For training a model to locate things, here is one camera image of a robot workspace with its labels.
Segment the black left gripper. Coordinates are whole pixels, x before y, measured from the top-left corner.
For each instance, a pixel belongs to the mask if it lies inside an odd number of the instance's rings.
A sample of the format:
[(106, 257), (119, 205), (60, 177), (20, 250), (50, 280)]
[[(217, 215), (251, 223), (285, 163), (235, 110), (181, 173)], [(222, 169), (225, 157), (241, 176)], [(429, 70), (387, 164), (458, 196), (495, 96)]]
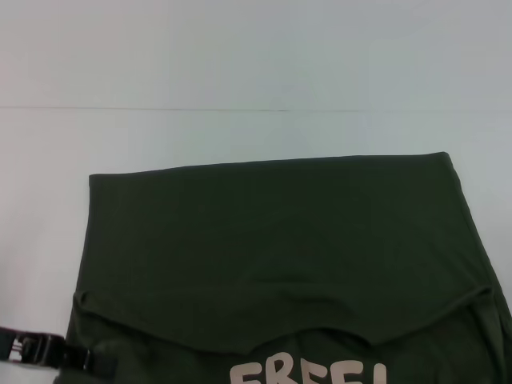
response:
[(1, 361), (30, 366), (61, 367), (85, 373), (115, 373), (116, 358), (82, 346), (66, 346), (56, 334), (1, 328)]

